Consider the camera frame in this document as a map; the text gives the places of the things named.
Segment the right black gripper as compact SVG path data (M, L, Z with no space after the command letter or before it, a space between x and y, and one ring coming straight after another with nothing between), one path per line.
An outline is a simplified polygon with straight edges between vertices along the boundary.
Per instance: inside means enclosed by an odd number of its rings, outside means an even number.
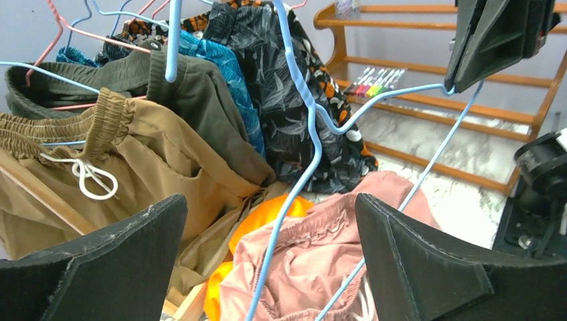
M562 20L555 0L457 2L445 87L462 93L522 58L535 56Z

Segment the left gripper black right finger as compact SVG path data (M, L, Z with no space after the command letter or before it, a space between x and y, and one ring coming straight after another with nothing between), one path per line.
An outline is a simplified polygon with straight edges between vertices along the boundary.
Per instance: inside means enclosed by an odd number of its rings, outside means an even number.
M355 214L380 320L565 320L566 261L467 243L369 194Z

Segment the pink shorts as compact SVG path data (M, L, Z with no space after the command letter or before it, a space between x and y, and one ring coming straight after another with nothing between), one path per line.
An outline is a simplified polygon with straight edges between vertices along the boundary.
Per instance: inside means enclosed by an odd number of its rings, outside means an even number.
M284 219L257 305L256 320L313 320L362 259L354 203L367 193L432 227L421 191L392 171L366 175L351 192L320 203L297 197ZM244 320L284 196L260 204L229 241L233 260L212 275L205 312L211 320Z

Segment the blue wire hanger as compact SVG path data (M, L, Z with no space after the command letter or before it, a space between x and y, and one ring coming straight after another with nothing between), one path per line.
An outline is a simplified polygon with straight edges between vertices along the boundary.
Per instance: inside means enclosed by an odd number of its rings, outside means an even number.
M246 314L254 318L267 278L279 231L293 201L320 203L334 194L353 191L376 172L368 164L356 115L312 49L294 12L281 1L214 3L209 12L170 25L228 47L245 74L257 107L265 153L278 179L292 184L267 243L257 285ZM368 280L359 274L362 259L313 320L335 315L333 305L362 295Z

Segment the pink wire hanger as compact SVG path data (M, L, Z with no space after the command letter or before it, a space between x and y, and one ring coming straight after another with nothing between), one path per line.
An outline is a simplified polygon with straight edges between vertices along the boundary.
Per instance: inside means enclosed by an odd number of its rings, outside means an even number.
M129 35L110 32L107 35L99 35L99 31L106 31L106 27L100 24L96 15L105 16L109 19L116 16L112 31L116 31L120 17L131 16L128 24L147 22L155 26L167 28L167 24L151 20L142 14L141 9L137 14L125 11L128 1L123 1L118 11L104 11L100 9L99 1L7 1L6 8L16 10L9 17L18 22L18 26L12 28L14 41L20 44L16 47L17 58L27 60L39 65L49 57L57 55L67 56L68 51L79 50L80 56L86 57L94 53L94 45L98 45L98 53L114 52L116 49L129 49L149 52L161 45L142 46L136 44Z

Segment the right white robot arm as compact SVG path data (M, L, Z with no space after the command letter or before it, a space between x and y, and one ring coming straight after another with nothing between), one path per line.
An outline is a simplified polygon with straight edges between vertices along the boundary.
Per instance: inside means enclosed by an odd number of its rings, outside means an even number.
M457 1L445 87L456 93L536 55L561 21L553 1ZM520 170L494 248L532 258L566 255L566 131L549 132L514 154Z

